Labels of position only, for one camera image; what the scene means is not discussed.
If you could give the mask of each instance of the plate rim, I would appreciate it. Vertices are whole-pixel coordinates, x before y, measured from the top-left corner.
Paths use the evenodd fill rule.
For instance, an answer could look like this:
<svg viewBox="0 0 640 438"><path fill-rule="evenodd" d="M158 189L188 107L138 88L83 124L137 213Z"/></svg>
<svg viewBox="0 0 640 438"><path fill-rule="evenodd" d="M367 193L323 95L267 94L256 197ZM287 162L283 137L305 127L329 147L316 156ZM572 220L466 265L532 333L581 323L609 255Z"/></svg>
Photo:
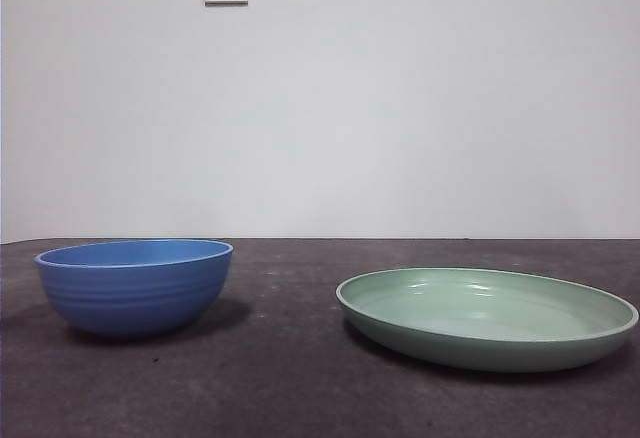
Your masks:
<svg viewBox="0 0 640 438"><path fill-rule="evenodd" d="M349 283L362 279L366 276L371 276L371 275L379 275L379 274L385 274L385 273L393 273L393 272L398 272L398 271L415 271L415 270L429 270L429 271L481 271L481 272L490 272L490 273L500 273L500 274L510 274L510 275L520 275L520 276L526 276L526 277L530 277L530 278L537 278L537 279L542 279L545 281L552 281L552 282L559 282L559 283L565 283L571 286L576 286L578 288L585 288L591 292L596 292L596 293L600 293L603 295L606 295L610 298L613 298L614 300L618 301L620 304L622 304L623 306L625 306L627 309L629 309L629 311L631 311L631 319L625 323L624 325L615 327L615 328L611 328L610 330L607 331L601 331L598 333L590 333L587 335L581 335L581 336L571 336L571 337L567 337L567 338L550 338L550 339L522 339L522 340L518 340L518 339L500 339L500 338L486 338L486 337L482 337L482 336L473 336L473 335L463 335L463 334L458 334L458 333L444 333L442 331L435 331L435 330L431 330L428 328L416 328L413 326L406 326L406 325L402 325L399 323L394 323L393 321L390 320L385 320L382 318L379 318L377 316L373 316L370 313L365 312L364 310L362 310L361 308L354 306L353 304L349 303L349 301L347 301L343 296L342 296L342 289L347 286ZM383 323L386 325L391 325L394 327L398 327L398 328L402 328L405 330L411 330L411 331L416 331L418 333L428 333L431 335L438 335L438 336L442 336L442 337L446 337L446 338L460 338L460 339L465 339L465 340L477 340L477 341L485 341L485 342L498 342L498 343L539 343L539 344L552 344L552 343L565 343L565 342L578 342L578 341L588 341L588 340L595 340L598 338L606 338L606 337L611 337L611 336L615 336L615 335L619 335L621 333L630 331L634 326L636 326L636 324L638 323L638 310L636 309L635 306L633 306L630 302L628 302L627 300L625 300L624 298L620 298L617 295L614 295L613 293L609 293L608 291L604 291L601 290L599 288L595 288L593 286L589 286L589 285L584 285L582 283L576 283L573 281L568 281L568 280L561 280L559 278L551 278L549 276L543 276L543 275L536 275L536 274L532 274L532 273L522 273L519 271L510 271L510 270L497 270L497 269L486 269L486 268L467 268L467 267L410 267L410 268L394 268L394 269L388 269L388 270L378 270L378 271L371 271L371 272L367 272L367 273L362 273L360 275L356 275L353 276L351 278L348 278L347 280L344 280L342 283L340 283L338 285L338 287L335 290L336 293L336 297L339 301L339 303L344 306L345 308L348 308L362 316L365 316L368 319L377 321L379 323Z"/></svg>

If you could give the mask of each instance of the shallow dish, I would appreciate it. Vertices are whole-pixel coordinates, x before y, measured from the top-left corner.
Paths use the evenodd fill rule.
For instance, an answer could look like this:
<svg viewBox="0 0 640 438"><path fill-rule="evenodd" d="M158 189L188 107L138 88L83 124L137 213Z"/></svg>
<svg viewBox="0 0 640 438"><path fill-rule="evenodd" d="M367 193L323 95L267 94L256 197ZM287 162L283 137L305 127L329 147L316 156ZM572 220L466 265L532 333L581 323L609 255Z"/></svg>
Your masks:
<svg viewBox="0 0 640 438"><path fill-rule="evenodd" d="M198 318L218 296L233 247L208 240L72 246L35 258L53 308L72 326L138 338Z"/></svg>
<svg viewBox="0 0 640 438"><path fill-rule="evenodd" d="M401 353L449 366L534 372L581 366L620 347L638 311L617 296L495 270L414 268L336 290L347 319Z"/></svg>

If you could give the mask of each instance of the bowl rim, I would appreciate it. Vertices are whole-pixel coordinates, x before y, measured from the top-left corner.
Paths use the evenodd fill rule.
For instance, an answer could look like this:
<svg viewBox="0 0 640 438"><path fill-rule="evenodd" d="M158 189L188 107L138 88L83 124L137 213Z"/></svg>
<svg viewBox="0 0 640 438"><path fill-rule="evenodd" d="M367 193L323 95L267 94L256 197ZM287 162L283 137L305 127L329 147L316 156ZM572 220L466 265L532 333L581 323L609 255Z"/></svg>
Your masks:
<svg viewBox="0 0 640 438"><path fill-rule="evenodd" d="M182 259L182 260L172 260L172 261L162 261L158 263L137 263L137 264L121 264L121 265L76 265L71 263L54 263L51 261L47 261L46 255L49 253L53 253L56 251L70 250L74 248L88 248L93 246L108 246L116 243L140 243L140 242L198 242L198 243L216 243L219 245L224 245L226 249L222 250L219 253L213 253L210 255L201 256L198 258L191 259ZM137 240L115 240L115 241L99 241L97 243L85 243L82 245L73 245L73 246L64 246L62 248L54 248L52 250L47 250L34 258L34 261L41 266L46 267L54 267L54 268L70 268L70 269L116 269L116 268L148 268L148 267L156 267L156 266L167 266L167 265L178 265L180 263L194 263L198 261L209 260L211 258L217 258L223 255L227 255L233 252L233 245L229 243L225 243L224 241L218 240L204 240L204 239L191 239L191 238L162 238L162 239L137 239Z"/></svg>
<svg viewBox="0 0 640 438"><path fill-rule="evenodd" d="M623 305L624 307L626 307L630 312L631 312L631 319L625 323L624 325L621 326L617 326L615 328L611 328L609 330L606 331L600 331L598 333L589 333L589 334L584 334L584 335L576 335L576 336L570 336L570 337L565 337L565 338L544 338L544 339L502 339L502 338L487 338L487 337L483 337L483 336L478 336L478 335L465 335L465 334L459 334L459 333L446 333L446 332L442 332L442 331L435 331L435 330L431 330L429 328L417 328L417 327L413 327L413 326L407 326L407 325L403 325L401 323L397 323L397 322L393 322L391 320L386 320L386 319L382 319L378 316L374 316L371 313L368 313L366 311L364 311L362 308L358 307L358 306L354 306L352 303L350 303L345 297L342 296L342 289L347 286L349 283L356 281L356 280L360 280L363 278L366 278L368 276L372 276L372 275L381 275L381 274L386 274L386 273L394 273L394 272L398 272L398 271L414 271L414 270L429 270L429 271L480 271L480 272L489 272L489 273L499 273L499 274L511 274L511 275L520 275L520 276L526 276L526 277L530 277L530 278L537 278L537 279L541 279L541 280L545 280L545 281L551 281L551 282L556 282L556 283L564 283L564 284L569 284L571 286L576 286L578 288L584 288L587 289L591 292L596 292L605 296L608 296L610 298L613 298L615 301L619 302L621 305ZM593 286L588 286L588 285L583 285L581 283L576 283L573 281L567 281L567 280L560 280L558 278L551 278L548 276L541 276L541 275L535 275L535 274L531 274L531 273L522 273L522 272L518 272L518 271L509 271L509 270L491 270L491 269L484 269L484 268L465 268L465 267L416 267L416 268L396 268L396 269L392 269L392 270L379 270L379 271L372 271L372 272L368 272L368 273L363 273L361 275L357 275L354 276L352 278L349 278L345 281L343 281L342 283L340 283L338 285L338 287L336 288L336 297L338 299L338 301L340 302L340 304L342 306L344 306L347 309L350 309L370 320L373 321L377 321L378 323L383 323L386 325L391 325L391 326L395 326L398 328L402 328L405 330L411 330L411 331L416 331L419 333L428 333L431 335L438 335L438 336L442 336L442 337L447 337L447 338L461 338L461 339L468 339L468 340L478 340L478 341L486 341L486 342L499 342L499 343L540 343L540 344L544 344L544 343L563 343L563 342L575 342L575 341L585 341L585 340L593 340L593 339L597 339L597 338L604 338L604 337L609 337L609 336L613 336L613 335L617 335L620 333L624 333L626 331L631 330L637 323L638 323L638 310L636 309L635 306L633 306L631 303L629 303L628 301L624 300L623 298L620 298L619 296L614 295L613 293L609 293L607 291L601 290L599 288L595 288Z"/></svg>

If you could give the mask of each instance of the ridged bowl exterior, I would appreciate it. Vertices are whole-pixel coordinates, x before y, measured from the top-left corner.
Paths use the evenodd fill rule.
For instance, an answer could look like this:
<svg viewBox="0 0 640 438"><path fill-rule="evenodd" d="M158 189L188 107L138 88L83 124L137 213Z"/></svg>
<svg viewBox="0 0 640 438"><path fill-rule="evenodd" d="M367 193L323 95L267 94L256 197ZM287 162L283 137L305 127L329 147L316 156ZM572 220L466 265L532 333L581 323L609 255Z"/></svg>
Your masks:
<svg viewBox="0 0 640 438"><path fill-rule="evenodd" d="M167 240L161 241L166 246ZM187 240L180 241L184 246ZM186 325L209 307L229 269L233 248L226 246L229 249L222 254L181 262L65 266L37 258L36 263L49 302L73 327L137 338Z"/></svg>

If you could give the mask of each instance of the table surface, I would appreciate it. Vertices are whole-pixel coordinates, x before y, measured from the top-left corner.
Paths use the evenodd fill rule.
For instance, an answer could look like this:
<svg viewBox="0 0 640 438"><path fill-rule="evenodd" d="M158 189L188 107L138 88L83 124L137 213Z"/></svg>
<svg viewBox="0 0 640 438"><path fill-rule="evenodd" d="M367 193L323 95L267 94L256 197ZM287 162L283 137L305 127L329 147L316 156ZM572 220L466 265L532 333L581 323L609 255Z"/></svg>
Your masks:
<svg viewBox="0 0 640 438"><path fill-rule="evenodd" d="M2 246L2 427L13 437L638 437L638 328L582 368L457 370L387 350L334 290L412 266L515 270L640 304L640 241L225 240L227 284L191 326L140 342L74 331L33 257L100 240Z"/></svg>

